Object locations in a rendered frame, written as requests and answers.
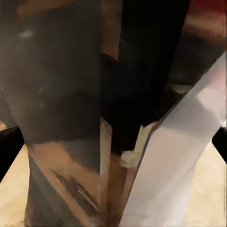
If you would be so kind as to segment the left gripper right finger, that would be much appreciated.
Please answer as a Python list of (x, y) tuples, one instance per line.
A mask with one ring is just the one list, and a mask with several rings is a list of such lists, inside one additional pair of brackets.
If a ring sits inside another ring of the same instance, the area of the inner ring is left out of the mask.
[(227, 164), (227, 128), (220, 127), (215, 136), (212, 138), (212, 143), (222, 156)]

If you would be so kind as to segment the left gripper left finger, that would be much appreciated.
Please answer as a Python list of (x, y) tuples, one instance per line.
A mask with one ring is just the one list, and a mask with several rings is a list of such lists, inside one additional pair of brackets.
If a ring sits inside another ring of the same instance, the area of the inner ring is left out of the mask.
[(0, 131), (0, 182), (25, 144), (19, 126)]

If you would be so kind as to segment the bottle of coffee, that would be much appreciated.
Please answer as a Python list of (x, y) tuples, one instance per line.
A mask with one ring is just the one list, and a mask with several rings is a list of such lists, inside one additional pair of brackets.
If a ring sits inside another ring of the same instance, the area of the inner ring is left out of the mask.
[(187, 227), (227, 120), (227, 0), (0, 0), (0, 91), (25, 227)]

